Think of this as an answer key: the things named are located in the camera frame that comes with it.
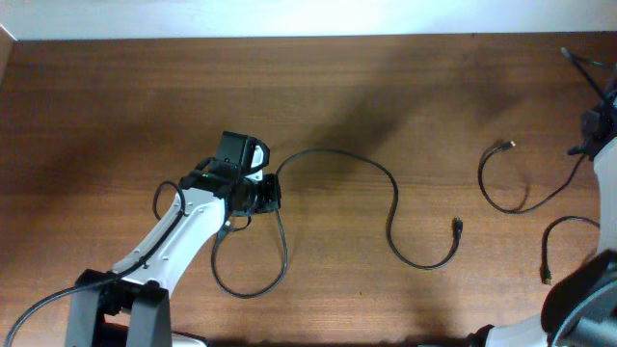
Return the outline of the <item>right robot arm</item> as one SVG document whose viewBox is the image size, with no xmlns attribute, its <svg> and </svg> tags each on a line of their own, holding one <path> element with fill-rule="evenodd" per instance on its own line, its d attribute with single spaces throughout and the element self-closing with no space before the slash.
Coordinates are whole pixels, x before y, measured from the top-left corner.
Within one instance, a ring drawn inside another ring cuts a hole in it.
<svg viewBox="0 0 617 347">
<path fill-rule="evenodd" d="M 597 178 L 598 221 L 566 215 L 546 226 L 539 275 L 550 290 L 539 313 L 511 325 L 488 325 L 469 336 L 471 346 L 616 345 L 616 77 L 601 91 L 604 100 L 582 116 L 582 144 L 570 152 L 587 159 Z M 596 243 L 573 271 L 551 280 L 549 244 L 561 224 L 585 223 Z"/>
</svg>

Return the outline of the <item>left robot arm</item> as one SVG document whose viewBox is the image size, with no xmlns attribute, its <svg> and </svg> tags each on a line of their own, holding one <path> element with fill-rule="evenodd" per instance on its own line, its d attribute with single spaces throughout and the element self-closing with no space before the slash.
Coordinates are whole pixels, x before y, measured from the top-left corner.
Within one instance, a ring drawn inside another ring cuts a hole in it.
<svg viewBox="0 0 617 347">
<path fill-rule="evenodd" d="M 111 270 L 85 271 L 70 302 L 67 346 L 203 346 L 173 331 L 170 299 L 201 247 L 222 243 L 232 217 L 281 207 L 278 177 L 263 173 L 270 150 L 259 139 L 224 132 L 215 156 L 171 186 L 168 211 Z"/>
</svg>

